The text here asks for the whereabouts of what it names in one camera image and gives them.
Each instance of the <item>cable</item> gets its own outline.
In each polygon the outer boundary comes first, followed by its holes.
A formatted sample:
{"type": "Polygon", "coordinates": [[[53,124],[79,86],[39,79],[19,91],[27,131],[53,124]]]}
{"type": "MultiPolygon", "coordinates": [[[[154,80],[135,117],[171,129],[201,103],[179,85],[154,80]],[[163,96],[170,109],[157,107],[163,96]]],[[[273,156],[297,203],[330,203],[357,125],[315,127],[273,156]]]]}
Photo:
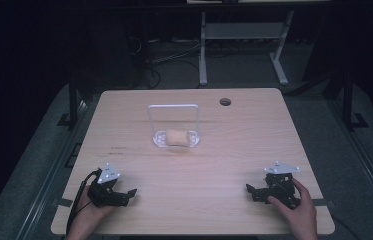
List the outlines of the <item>cable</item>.
{"type": "Polygon", "coordinates": [[[189,54],[195,53],[195,49],[199,48],[200,46],[201,46],[201,44],[198,42],[195,46],[193,46],[191,48],[188,48],[186,50],[183,50],[183,51],[181,51],[179,53],[176,53],[176,54],[173,54],[171,56],[167,56],[167,57],[163,57],[163,58],[155,59],[155,60],[150,60],[150,61],[148,61],[148,63],[150,63],[150,62],[161,63],[161,62],[173,60],[173,59],[176,59],[176,58],[184,57],[184,56],[187,56],[189,54]]]}
{"type": "Polygon", "coordinates": [[[239,48],[236,47],[234,50],[232,47],[226,46],[224,41],[216,41],[208,46],[206,49],[208,58],[225,58],[239,53],[239,48]]]}
{"type": "Polygon", "coordinates": [[[148,70],[151,72],[151,76],[154,77],[154,74],[157,75],[157,82],[154,84],[154,85],[151,85],[151,81],[150,79],[146,76],[146,74],[143,75],[144,77],[144,80],[145,80],[145,86],[148,88],[148,89],[155,89],[156,87],[158,87],[158,85],[160,84],[161,82],[161,74],[159,74],[158,71],[154,70],[153,68],[145,68],[145,70],[148,70]]]}
{"type": "Polygon", "coordinates": [[[84,191],[84,188],[86,187],[86,183],[87,181],[89,180],[89,178],[93,175],[97,176],[99,173],[99,170],[96,170],[96,171],[93,171],[91,172],[89,175],[87,175],[87,177],[81,182],[80,184],[80,187],[79,187],[79,190],[77,192],[77,195],[76,195],[76,198],[74,199],[74,203],[73,203],[73,206],[71,207],[71,211],[70,211],[70,216],[68,217],[68,221],[67,221],[67,228],[65,230],[65,234],[68,235],[68,233],[70,233],[70,229],[71,229],[71,224],[73,223],[74,219],[76,218],[77,214],[85,207],[87,206],[88,204],[86,204],[82,209],[80,209],[79,211],[77,211],[77,206],[79,204],[79,201],[80,201],[80,197],[81,195],[83,194],[83,191],[84,191]]]}
{"type": "Polygon", "coordinates": [[[355,239],[360,240],[360,237],[358,237],[358,235],[350,227],[348,227],[348,225],[346,225],[342,220],[340,220],[339,218],[337,218],[333,215],[331,215],[331,216],[332,216],[333,220],[335,220],[336,222],[341,224],[346,230],[348,230],[355,239]]]}
{"type": "Polygon", "coordinates": [[[131,55],[136,56],[142,50],[142,41],[137,37],[129,37],[129,40],[136,40],[139,43],[138,49],[134,52],[130,52],[131,55]]]}
{"type": "Polygon", "coordinates": [[[198,39],[190,39],[190,40],[173,39],[171,40],[171,42],[174,44],[181,45],[181,46],[189,47],[191,45],[199,43],[199,40],[198,39]]]}
{"type": "MultiPolygon", "coordinates": [[[[175,62],[186,63],[186,64],[192,66],[193,68],[195,68],[199,72],[199,68],[195,64],[193,64],[193,63],[191,63],[189,61],[186,61],[186,60],[182,60],[182,59],[175,59],[175,60],[164,61],[164,62],[161,62],[161,63],[157,63],[156,66],[162,65],[162,64],[167,64],[167,63],[175,63],[175,62]]],[[[159,84],[159,82],[161,80],[161,76],[159,75],[159,73],[157,71],[154,70],[154,72],[158,74],[158,77],[159,77],[158,84],[159,84]]]]}
{"type": "Polygon", "coordinates": [[[92,202],[92,201],[86,203],[86,205],[84,205],[82,208],[80,208],[80,210],[78,210],[78,211],[76,212],[76,215],[79,214],[79,212],[81,212],[81,210],[83,210],[85,207],[87,207],[87,205],[89,205],[91,202],[92,202]]]}

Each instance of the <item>grommet hole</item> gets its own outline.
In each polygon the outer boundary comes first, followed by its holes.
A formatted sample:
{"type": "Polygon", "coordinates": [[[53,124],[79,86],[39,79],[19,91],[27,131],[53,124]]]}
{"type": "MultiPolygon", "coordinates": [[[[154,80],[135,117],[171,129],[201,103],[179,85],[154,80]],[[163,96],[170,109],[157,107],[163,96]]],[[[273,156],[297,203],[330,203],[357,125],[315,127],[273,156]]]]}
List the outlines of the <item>grommet hole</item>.
{"type": "Polygon", "coordinates": [[[232,104],[232,100],[228,98],[222,98],[220,99],[220,104],[223,106],[230,106],[230,104],[232,104]]]}

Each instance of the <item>table surface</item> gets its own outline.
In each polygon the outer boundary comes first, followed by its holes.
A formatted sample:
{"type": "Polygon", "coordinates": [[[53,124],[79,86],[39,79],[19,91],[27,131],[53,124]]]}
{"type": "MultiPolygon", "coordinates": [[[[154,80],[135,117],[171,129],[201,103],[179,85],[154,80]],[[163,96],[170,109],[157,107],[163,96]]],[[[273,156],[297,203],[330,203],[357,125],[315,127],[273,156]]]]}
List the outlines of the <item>table surface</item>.
{"type": "MultiPolygon", "coordinates": [[[[156,128],[193,128],[196,117],[184,109],[153,116],[156,128]]],[[[100,98],[63,198],[74,200],[81,181],[110,163],[121,173],[114,190],[138,191],[101,224],[99,234],[289,234],[277,210],[253,202],[245,187],[266,187],[263,169],[276,161],[299,166],[294,177],[313,199],[323,198],[277,89],[108,91],[100,98]],[[222,98],[231,105],[221,105],[222,98]],[[151,104],[197,104],[199,144],[157,147],[147,113],[151,104]]],[[[58,206],[52,232],[65,234],[69,212],[58,206]]],[[[317,223],[319,234],[334,231],[326,206],[317,207],[317,223]]]]}

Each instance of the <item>human hand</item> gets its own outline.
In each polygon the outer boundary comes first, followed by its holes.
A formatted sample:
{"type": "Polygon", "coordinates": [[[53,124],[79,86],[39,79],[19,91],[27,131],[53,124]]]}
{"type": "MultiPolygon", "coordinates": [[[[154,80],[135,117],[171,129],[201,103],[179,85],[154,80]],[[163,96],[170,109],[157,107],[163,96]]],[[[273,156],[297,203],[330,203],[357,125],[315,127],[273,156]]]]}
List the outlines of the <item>human hand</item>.
{"type": "Polygon", "coordinates": [[[87,196],[90,186],[86,186],[77,206],[77,215],[71,224],[67,240],[86,239],[99,226],[99,223],[108,216],[116,207],[105,206],[98,208],[87,196]]]}
{"type": "Polygon", "coordinates": [[[292,178],[292,182],[301,195],[301,203],[297,208],[291,210],[273,196],[269,196],[268,201],[286,218],[292,234],[298,240],[318,239],[317,210],[314,207],[310,193],[308,189],[295,178],[292,178]]]}

